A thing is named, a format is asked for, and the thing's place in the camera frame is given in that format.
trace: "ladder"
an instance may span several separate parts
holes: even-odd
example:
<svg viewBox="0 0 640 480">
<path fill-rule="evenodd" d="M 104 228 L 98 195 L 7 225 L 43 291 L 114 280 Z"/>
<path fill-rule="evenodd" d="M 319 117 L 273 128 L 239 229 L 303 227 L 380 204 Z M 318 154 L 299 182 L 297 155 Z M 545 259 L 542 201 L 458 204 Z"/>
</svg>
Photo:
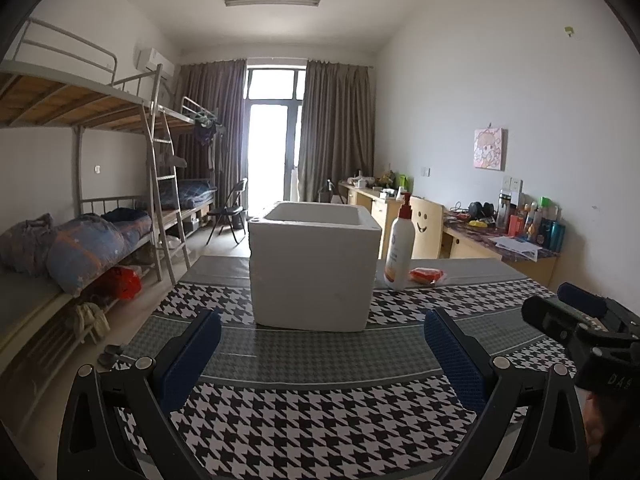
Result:
<svg viewBox="0 0 640 480">
<path fill-rule="evenodd" d="M 169 131 L 169 124 L 166 120 L 166 114 L 164 108 L 158 104 L 158 92 L 161 82 L 162 65 L 159 64 L 156 68 L 156 78 L 154 81 L 153 100 L 149 106 L 149 117 L 147 119 L 144 105 L 140 105 L 140 118 L 142 120 L 143 128 L 146 131 L 147 140 L 147 166 L 148 166 L 148 211 L 149 216 L 152 219 L 152 244 L 154 246 L 155 267 L 158 281 L 162 280 L 162 267 L 160 264 L 159 243 L 162 245 L 162 252 L 164 254 L 164 260 L 166 262 L 166 268 L 169 271 L 169 277 L 172 284 L 175 286 L 177 280 L 175 279 L 174 266 L 171 263 L 171 259 L 182 250 L 184 255 L 184 261 L 187 265 L 187 269 L 191 269 L 191 261 L 189 260 L 189 251 L 187 248 L 187 240 L 184 235 L 184 226 L 182 225 L 182 211 L 180 209 L 180 199 L 178 197 L 178 180 L 175 173 L 175 156 L 174 142 L 171 138 L 171 132 Z M 156 137 L 156 118 L 159 118 L 162 123 L 162 132 L 164 136 Z M 156 165 L 156 145 L 165 144 L 168 147 L 168 156 L 165 157 L 167 166 L 170 168 L 168 175 L 158 176 L 158 167 Z M 170 180 L 172 195 L 175 209 L 175 220 L 178 226 L 178 232 L 180 235 L 180 244 L 173 249 L 169 249 L 169 245 L 166 240 L 166 231 L 164 228 L 164 219 L 162 216 L 162 204 L 160 202 L 160 187 L 159 183 L 162 180 Z M 153 222 L 154 212 L 156 215 L 156 222 Z"/>
</svg>

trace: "floor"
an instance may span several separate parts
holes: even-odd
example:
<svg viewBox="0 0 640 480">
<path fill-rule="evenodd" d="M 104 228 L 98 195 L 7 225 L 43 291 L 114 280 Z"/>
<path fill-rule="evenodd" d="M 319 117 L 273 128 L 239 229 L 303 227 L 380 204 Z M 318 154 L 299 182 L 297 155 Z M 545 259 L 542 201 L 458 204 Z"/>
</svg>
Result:
<svg viewBox="0 0 640 480">
<path fill-rule="evenodd" d="M 248 237 L 236 245 L 228 228 L 225 228 L 220 236 L 218 236 L 218 231 L 219 229 L 216 229 L 208 246 L 205 245 L 210 234 L 210 229 L 207 227 L 200 229 L 188 238 L 187 245 L 190 250 L 191 263 L 203 254 L 249 256 Z M 236 236 L 240 239 L 242 232 L 236 233 Z M 186 270 L 183 259 L 176 256 L 174 259 L 176 278 L 179 279 Z M 167 272 L 164 272 L 164 280 L 159 283 L 156 282 L 155 275 L 150 272 L 145 277 L 144 283 L 142 292 L 134 300 L 120 302 L 111 309 L 108 314 L 111 331 L 107 337 L 98 346 L 94 346 L 91 342 L 80 346 L 71 359 L 66 362 L 31 418 L 32 423 L 25 431 L 19 445 L 22 446 L 23 456 L 30 462 L 31 468 L 41 480 L 56 478 L 60 425 L 76 370 L 86 363 L 95 364 L 105 345 L 129 342 L 149 314 L 172 288 Z"/>
</svg>

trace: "wooden chair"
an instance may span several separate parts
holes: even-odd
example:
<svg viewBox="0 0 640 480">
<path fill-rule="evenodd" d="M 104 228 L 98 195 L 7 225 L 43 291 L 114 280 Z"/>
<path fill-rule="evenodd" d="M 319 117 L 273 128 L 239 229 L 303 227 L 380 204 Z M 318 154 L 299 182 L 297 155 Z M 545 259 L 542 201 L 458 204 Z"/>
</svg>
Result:
<svg viewBox="0 0 640 480">
<path fill-rule="evenodd" d="M 409 203 L 412 210 L 411 220 L 415 227 L 412 258 L 425 260 L 439 258 L 444 206 L 417 196 L 412 196 Z"/>
<path fill-rule="evenodd" d="M 223 205 L 222 207 L 217 207 L 215 209 L 212 209 L 207 213 L 207 216 L 216 217 L 216 223 L 213 225 L 213 229 L 211 230 L 211 234 L 209 235 L 209 239 L 207 240 L 207 245 L 209 245 L 209 242 L 211 241 L 211 237 L 213 236 L 213 231 L 215 231 L 216 227 L 218 227 L 218 222 L 220 221 L 221 218 L 223 219 L 223 222 L 220 224 L 220 231 L 218 232 L 218 236 L 220 236 L 222 229 L 225 227 L 224 221 L 226 220 L 226 222 L 229 224 L 229 227 L 231 227 L 231 233 L 234 236 L 234 240 L 236 241 L 236 244 L 240 243 L 236 238 L 236 231 L 234 230 L 232 218 L 234 216 L 240 215 L 243 211 L 242 205 L 240 205 L 240 197 L 242 196 L 242 193 L 244 193 L 244 191 L 246 190 L 246 181 L 247 179 L 243 178 L 235 186 L 233 186 L 233 188 L 231 189 L 231 192 L 229 192 L 229 195 L 226 197 L 225 205 Z M 244 222 L 242 222 L 242 232 L 246 236 L 246 229 L 244 227 Z"/>
</svg>

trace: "wooden bed slats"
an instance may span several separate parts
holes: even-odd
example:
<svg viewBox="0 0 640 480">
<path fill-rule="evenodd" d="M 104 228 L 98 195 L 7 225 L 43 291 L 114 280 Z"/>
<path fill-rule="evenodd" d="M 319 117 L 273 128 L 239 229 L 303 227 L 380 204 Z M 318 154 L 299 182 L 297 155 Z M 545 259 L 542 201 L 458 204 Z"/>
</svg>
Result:
<svg viewBox="0 0 640 480">
<path fill-rule="evenodd" d="M 0 127 L 9 126 L 84 126 L 144 134 L 140 123 L 140 104 L 135 96 L 112 95 L 110 87 L 105 93 L 57 82 L 45 77 L 0 72 Z M 190 132 L 193 123 L 167 115 L 174 133 Z M 156 128 L 162 128 L 160 114 Z"/>
</svg>

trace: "cartoon picture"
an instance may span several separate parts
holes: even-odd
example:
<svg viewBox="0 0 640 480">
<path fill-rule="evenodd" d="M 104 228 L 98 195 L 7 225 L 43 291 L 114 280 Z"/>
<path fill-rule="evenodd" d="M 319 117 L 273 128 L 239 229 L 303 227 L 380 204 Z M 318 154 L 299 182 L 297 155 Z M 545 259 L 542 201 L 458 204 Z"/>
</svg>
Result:
<svg viewBox="0 0 640 480">
<path fill-rule="evenodd" d="M 502 169 L 502 128 L 476 130 L 474 134 L 474 168 Z"/>
</svg>

